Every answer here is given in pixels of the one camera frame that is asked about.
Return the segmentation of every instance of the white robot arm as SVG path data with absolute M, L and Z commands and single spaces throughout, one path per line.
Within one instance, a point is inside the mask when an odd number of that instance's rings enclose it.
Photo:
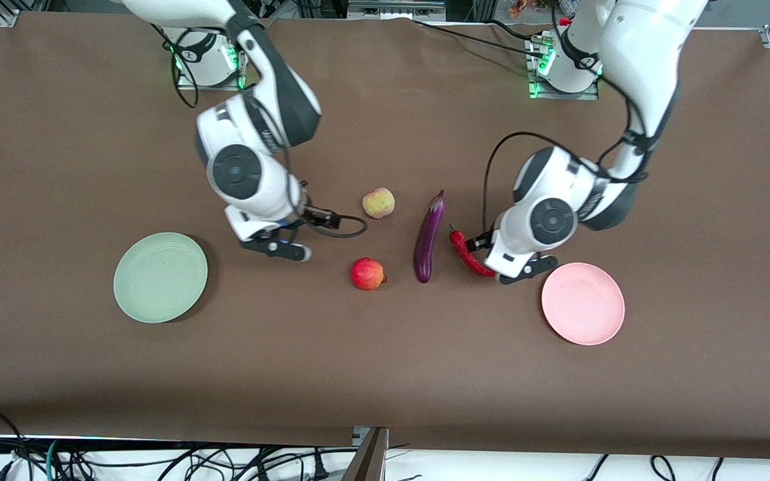
M 607 18 L 600 15 L 605 16 L 601 7 L 608 2 L 581 2 L 569 26 L 574 34 L 563 31 L 555 39 L 564 55 L 554 61 L 547 79 L 561 90 L 583 90 L 596 78 L 601 61 L 603 77 L 629 104 L 623 146 L 607 170 L 559 146 L 539 150 L 526 161 L 513 186 L 513 207 L 498 217 L 491 232 L 469 243 L 471 250 L 491 244 L 485 264 L 498 272 L 499 281 L 513 283 L 535 276 L 538 267 L 553 267 L 556 260 L 541 253 L 565 243 L 579 222 L 595 230 L 612 228 L 632 209 L 638 182 L 672 110 L 679 53 L 706 2 L 621 0 L 609 15 L 605 12 Z
M 309 203 L 305 183 L 272 155 L 311 140 L 321 110 L 311 88 L 266 37 L 259 18 L 241 0 L 122 0 L 141 19 L 161 27 L 220 29 L 260 73 L 253 88 L 198 116 L 195 145 L 213 190 L 227 202 L 225 215 L 242 247 L 296 261 L 308 247 L 293 242 L 304 224 L 338 228 L 340 216 Z M 291 231 L 290 240 L 281 229 Z M 350 234 L 331 234 L 348 236 Z

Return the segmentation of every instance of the green plate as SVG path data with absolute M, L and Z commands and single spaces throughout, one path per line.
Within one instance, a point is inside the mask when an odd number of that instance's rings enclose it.
M 164 323 L 195 305 L 207 285 L 207 258 L 191 238 L 160 232 L 126 251 L 115 271 L 115 299 L 143 323 Z

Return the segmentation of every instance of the pink plate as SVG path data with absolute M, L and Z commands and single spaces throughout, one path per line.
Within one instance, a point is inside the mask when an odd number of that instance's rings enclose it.
M 565 340 L 595 346 L 620 330 L 626 314 L 623 292 L 607 272 L 575 262 L 552 272 L 543 286 L 543 311 Z

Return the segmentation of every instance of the purple eggplant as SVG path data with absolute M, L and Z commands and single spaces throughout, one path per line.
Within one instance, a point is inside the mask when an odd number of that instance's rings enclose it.
M 415 243 L 415 276 L 421 283 L 428 283 L 433 275 L 433 246 L 436 244 L 436 232 L 441 217 L 444 216 L 444 191 L 439 192 L 424 215 L 418 242 Z

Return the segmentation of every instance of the red chili pepper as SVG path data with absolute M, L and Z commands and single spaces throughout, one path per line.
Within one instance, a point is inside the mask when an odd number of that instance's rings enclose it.
M 453 224 L 450 224 L 450 243 L 453 244 L 453 248 L 456 249 L 456 253 L 458 253 L 462 262 L 465 262 L 465 265 L 474 271 L 475 274 L 484 277 L 495 276 L 495 271 L 487 269 L 485 265 L 480 264 L 477 259 L 474 259 L 474 256 L 469 252 L 468 246 L 465 244 L 465 236 Z

